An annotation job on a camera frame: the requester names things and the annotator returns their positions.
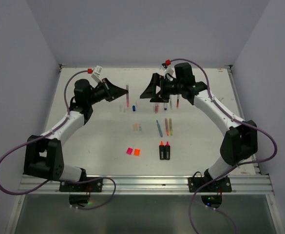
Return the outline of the bright orange marker cap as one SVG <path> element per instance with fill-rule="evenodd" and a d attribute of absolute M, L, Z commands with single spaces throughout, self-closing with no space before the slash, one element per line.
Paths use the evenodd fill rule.
<path fill-rule="evenodd" d="M 134 155 L 135 156 L 140 156 L 140 149 L 135 149 L 134 150 Z"/>

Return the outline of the black pink marker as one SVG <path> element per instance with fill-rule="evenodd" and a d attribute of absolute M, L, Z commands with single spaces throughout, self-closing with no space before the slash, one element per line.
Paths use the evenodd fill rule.
<path fill-rule="evenodd" d="M 165 144 L 165 160 L 170 160 L 171 157 L 171 146 L 167 141 Z"/>

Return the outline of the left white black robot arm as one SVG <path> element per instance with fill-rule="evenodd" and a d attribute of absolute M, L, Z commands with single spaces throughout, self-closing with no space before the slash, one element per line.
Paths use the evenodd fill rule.
<path fill-rule="evenodd" d="M 86 79 L 77 80 L 69 113 L 43 135 L 28 138 L 23 173 L 50 181 L 70 182 L 76 191 L 85 190 L 88 185 L 85 169 L 66 165 L 62 147 L 91 118 L 94 104 L 102 100 L 111 102 L 126 94 L 128 90 L 113 85 L 107 78 L 96 87 Z"/>

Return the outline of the black orange marker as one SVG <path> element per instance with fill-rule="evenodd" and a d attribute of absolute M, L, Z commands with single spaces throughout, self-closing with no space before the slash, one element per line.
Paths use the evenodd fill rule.
<path fill-rule="evenodd" d="M 160 157 L 160 160 L 165 159 L 165 145 L 163 141 L 161 141 L 159 145 L 159 157 Z"/>

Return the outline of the yellow highlighter pen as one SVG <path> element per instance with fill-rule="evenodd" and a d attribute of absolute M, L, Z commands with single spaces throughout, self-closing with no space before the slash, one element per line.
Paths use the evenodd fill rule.
<path fill-rule="evenodd" d="M 170 136 L 172 136 L 173 135 L 172 118 L 169 118 L 169 132 L 170 132 Z"/>

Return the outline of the light blue highlighter pen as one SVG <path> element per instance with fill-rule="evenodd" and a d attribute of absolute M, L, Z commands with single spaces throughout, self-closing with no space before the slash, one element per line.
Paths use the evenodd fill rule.
<path fill-rule="evenodd" d="M 156 120 L 156 125 L 157 125 L 157 128 L 158 128 L 158 131 L 159 131 L 159 135 L 160 135 L 160 137 L 163 137 L 163 133 L 162 133 L 162 130 L 161 130 L 161 126 L 160 126 L 160 124 L 159 124 L 159 121 L 158 121 L 158 120 Z"/>

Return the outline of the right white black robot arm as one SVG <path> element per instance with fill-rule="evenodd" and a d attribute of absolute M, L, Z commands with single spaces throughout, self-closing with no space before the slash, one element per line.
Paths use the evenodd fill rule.
<path fill-rule="evenodd" d="M 204 172 L 203 185 L 208 191 L 215 191 L 230 169 L 250 158 L 258 151 L 256 123 L 244 121 L 230 112 L 210 91 L 205 82 L 197 82 L 188 62 L 171 68 L 163 63 L 164 74 L 154 73 L 141 99 L 167 103 L 172 95 L 180 95 L 191 105 L 201 110 L 218 127 L 224 139 L 220 157 Z"/>

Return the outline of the orange highlighter pen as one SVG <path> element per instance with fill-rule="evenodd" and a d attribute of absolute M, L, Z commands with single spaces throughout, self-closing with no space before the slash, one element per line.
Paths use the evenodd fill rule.
<path fill-rule="evenodd" d="M 170 131 L 169 131 L 169 122 L 168 122 L 168 119 L 165 118 L 165 129 L 166 129 L 166 134 L 167 136 L 170 135 Z"/>

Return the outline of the pink marker cap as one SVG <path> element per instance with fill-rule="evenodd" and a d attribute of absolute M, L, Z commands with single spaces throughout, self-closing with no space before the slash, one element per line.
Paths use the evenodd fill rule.
<path fill-rule="evenodd" d="M 128 148 L 126 154 L 131 155 L 133 153 L 133 148 Z"/>

